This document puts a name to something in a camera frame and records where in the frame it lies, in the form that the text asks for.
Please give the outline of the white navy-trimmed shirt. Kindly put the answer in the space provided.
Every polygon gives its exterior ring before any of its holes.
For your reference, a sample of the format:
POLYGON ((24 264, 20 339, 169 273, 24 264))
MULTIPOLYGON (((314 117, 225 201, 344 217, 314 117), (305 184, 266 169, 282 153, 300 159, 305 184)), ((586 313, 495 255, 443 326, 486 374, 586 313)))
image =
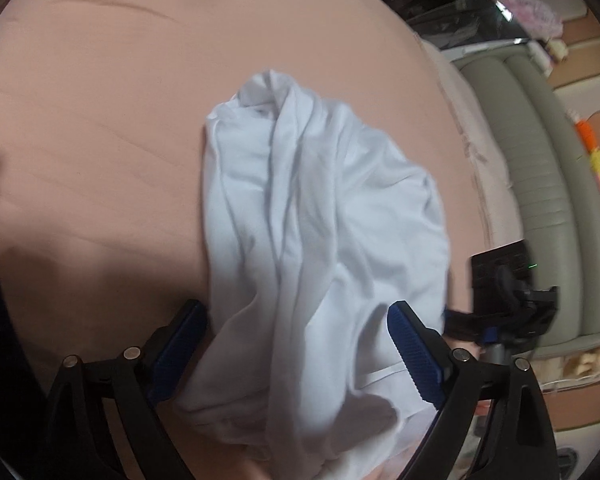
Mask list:
POLYGON ((275 479, 359 479, 434 408, 388 330, 394 302, 442 326, 450 243, 434 179, 347 104, 253 76, 207 119, 214 337, 175 404, 275 479))

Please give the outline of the cream rabbit plush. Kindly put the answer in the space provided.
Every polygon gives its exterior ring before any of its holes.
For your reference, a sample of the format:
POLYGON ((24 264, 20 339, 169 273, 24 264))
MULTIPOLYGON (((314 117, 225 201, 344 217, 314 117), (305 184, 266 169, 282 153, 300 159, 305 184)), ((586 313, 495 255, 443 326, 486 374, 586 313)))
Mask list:
POLYGON ((600 374, 600 350, 585 352, 568 360, 564 375, 568 378, 583 378, 600 374))

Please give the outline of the grey leather headboard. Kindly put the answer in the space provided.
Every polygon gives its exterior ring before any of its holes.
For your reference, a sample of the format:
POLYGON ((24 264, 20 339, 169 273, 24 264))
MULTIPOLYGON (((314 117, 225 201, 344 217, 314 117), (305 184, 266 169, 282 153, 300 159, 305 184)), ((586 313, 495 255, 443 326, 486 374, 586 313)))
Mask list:
POLYGON ((534 284, 558 287, 558 310, 536 355, 600 346, 600 190, 565 107, 520 47, 455 63, 504 155, 534 284))

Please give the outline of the beige waffle pillow cover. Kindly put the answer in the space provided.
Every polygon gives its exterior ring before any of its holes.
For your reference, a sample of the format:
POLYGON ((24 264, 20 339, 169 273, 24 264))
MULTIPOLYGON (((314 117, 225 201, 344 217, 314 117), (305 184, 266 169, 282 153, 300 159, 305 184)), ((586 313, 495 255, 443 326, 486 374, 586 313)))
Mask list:
POLYGON ((513 182, 474 89, 438 48, 425 40, 420 43, 460 128, 486 226, 486 244, 489 248, 497 248, 522 240, 524 229, 513 182))

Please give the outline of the orange plush toy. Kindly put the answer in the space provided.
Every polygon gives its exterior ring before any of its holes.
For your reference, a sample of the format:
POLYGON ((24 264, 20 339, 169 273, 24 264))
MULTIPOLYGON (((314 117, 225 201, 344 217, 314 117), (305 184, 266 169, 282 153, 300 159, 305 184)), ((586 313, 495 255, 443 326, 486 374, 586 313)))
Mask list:
POLYGON ((587 120, 579 119, 574 126, 576 127, 577 133, 588 154, 591 154, 600 148, 595 130, 587 120))

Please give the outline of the white plush on headboard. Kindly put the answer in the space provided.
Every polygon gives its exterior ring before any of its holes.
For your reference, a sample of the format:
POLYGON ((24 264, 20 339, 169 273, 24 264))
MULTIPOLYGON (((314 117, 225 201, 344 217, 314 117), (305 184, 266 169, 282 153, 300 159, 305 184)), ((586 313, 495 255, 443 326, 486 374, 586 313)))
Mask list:
POLYGON ((527 48, 535 64, 546 78, 553 73, 554 67, 564 62, 569 55, 569 49, 561 39, 532 40, 528 42, 527 48))

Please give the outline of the pink bed sheet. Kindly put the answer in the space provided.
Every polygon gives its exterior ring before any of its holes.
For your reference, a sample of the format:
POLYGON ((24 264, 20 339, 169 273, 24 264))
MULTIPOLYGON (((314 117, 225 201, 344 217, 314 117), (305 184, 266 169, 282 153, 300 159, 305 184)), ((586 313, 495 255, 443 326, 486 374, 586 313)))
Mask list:
POLYGON ((116 356, 209 295, 204 121, 277 70, 350 105, 426 167, 451 304, 486 226, 460 128, 420 40, 380 0, 0 0, 0 282, 36 415, 64 356, 116 356))

